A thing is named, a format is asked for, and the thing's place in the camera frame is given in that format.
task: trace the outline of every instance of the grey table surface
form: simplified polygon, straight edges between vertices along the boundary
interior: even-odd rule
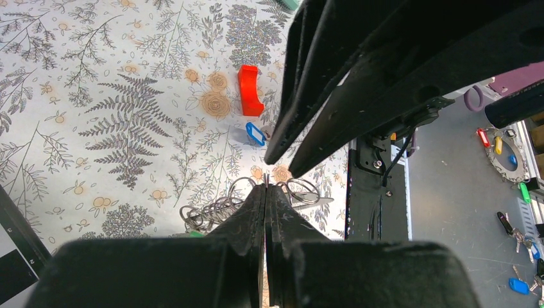
[[[508,287],[513,264],[529,284],[536,265],[524,247],[516,253],[515,240],[497,219],[497,211],[508,212],[512,225],[521,226],[521,201],[475,135],[487,125],[484,112],[470,112],[458,101],[418,129],[420,149],[409,159],[412,237],[441,243],[461,259],[482,308],[537,307],[537,296]]]

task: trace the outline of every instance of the black handle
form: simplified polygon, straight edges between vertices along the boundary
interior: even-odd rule
[[[514,235],[514,228],[512,228],[512,226],[508,222],[508,219],[506,219],[506,216],[504,216],[502,212],[497,212],[497,217],[498,217],[498,220],[500,220],[500,223],[502,224],[502,226],[504,227],[504,230],[506,231],[506,233],[510,236]]]

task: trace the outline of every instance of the botanical print tablecloth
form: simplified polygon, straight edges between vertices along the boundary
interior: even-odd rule
[[[175,236],[181,206],[287,180],[294,149],[267,166],[244,126],[275,122],[292,16],[275,0],[0,0],[0,185],[47,248]],[[259,118],[241,115],[242,64],[260,69]],[[302,210],[333,239],[346,156],[304,176],[334,198]]]

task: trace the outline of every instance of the red object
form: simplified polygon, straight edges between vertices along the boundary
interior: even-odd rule
[[[482,144],[486,148],[490,147],[491,143],[489,143],[488,134],[486,133],[486,131],[481,128],[478,128],[477,133],[478,133],[478,136],[480,137],[480,140],[482,141]]]
[[[257,96],[257,74],[256,66],[242,65],[238,71],[238,83],[240,84],[240,95],[242,97],[242,113],[244,116],[258,117],[264,110],[264,105]]]

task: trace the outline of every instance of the blue object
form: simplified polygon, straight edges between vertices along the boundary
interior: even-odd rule
[[[531,246],[532,258],[535,259],[535,260],[540,259],[540,251],[536,247],[536,243],[535,243],[534,239],[532,237],[530,237],[530,236],[526,236],[524,240],[532,242],[532,246]]]
[[[518,160],[516,159],[516,155],[510,155],[508,156],[508,160],[510,160],[510,162],[512,163],[512,165],[514,166],[518,166]]]
[[[248,122],[248,124],[246,124],[246,131],[248,132],[248,135],[253,138],[253,140],[255,140],[260,146],[264,145],[266,136],[253,123]]]
[[[510,278],[508,280],[508,285],[512,291],[516,291],[517,293],[521,293],[523,295],[529,295],[529,285],[517,278]]]

